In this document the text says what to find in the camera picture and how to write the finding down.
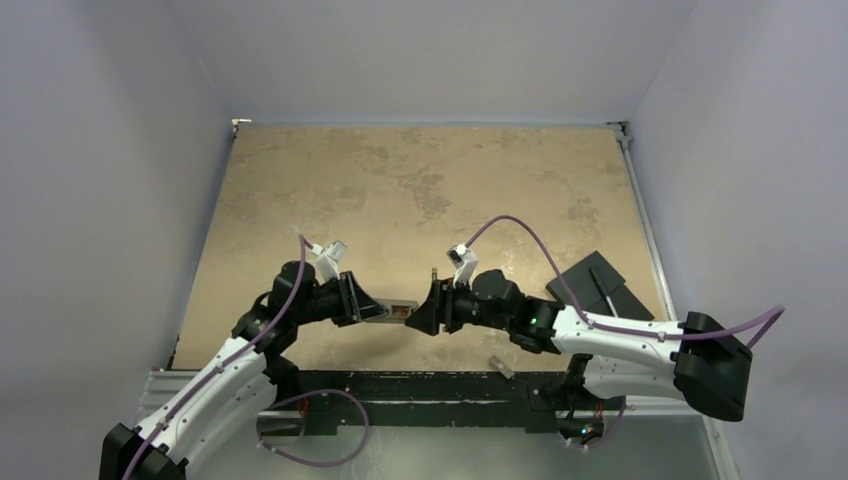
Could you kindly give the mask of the white remote control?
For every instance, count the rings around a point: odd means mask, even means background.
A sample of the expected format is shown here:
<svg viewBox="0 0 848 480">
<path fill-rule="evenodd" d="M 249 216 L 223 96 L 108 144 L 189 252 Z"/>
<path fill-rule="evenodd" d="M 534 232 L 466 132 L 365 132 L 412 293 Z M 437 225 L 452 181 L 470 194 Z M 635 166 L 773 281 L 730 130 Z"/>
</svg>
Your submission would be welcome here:
<svg viewBox="0 0 848 480">
<path fill-rule="evenodd" d="M 419 308 L 414 300 L 378 299 L 378 302 L 385 312 L 367 319 L 368 323 L 403 324 Z"/>
</svg>

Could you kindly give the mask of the grey battery cover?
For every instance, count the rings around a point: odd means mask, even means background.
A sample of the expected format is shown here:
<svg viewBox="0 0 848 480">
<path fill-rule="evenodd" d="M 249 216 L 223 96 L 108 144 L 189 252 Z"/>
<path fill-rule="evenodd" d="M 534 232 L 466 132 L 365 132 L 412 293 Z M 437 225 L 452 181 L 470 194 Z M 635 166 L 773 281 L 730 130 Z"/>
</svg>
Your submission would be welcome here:
<svg viewBox="0 0 848 480">
<path fill-rule="evenodd" d="M 488 359 L 488 364 L 507 380 L 510 380 L 515 376 L 515 372 L 497 356 L 491 356 Z"/>
</svg>

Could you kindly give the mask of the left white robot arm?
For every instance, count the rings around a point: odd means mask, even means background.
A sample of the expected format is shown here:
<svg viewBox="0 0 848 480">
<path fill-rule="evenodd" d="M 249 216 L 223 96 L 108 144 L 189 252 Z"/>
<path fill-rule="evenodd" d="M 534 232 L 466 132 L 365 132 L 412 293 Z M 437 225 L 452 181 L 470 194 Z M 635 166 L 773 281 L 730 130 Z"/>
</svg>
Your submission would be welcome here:
<svg viewBox="0 0 848 480">
<path fill-rule="evenodd" d="M 232 434 L 268 408 L 284 409 L 301 394 L 299 369 L 283 357 L 302 325 L 339 327 L 380 318 L 387 308 L 351 272 L 324 283 L 306 262 L 284 264 L 271 289 L 256 298 L 214 358 L 177 394 L 130 427 L 105 436 L 102 479 L 190 479 Z"/>
</svg>

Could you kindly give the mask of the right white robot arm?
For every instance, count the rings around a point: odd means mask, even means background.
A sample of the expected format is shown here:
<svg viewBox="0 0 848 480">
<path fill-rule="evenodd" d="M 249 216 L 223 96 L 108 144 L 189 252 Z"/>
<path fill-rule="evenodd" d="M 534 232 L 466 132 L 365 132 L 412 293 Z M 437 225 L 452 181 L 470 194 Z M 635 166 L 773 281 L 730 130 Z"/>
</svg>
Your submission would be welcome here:
<svg viewBox="0 0 848 480">
<path fill-rule="evenodd" d="M 578 364 L 562 379 L 561 392 L 576 407 L 645 396 L 681 400 L 723 421 L 744 417 L 752 351 L 706 314 L 691 312 L 673 323 L 584 313 L 528 296 L 501 271 L 489 270 L 470 284 L 433 281 L 404 323 L 430 336 L 487 327 L 525 351 L 568 354 Z"/>
</svg>

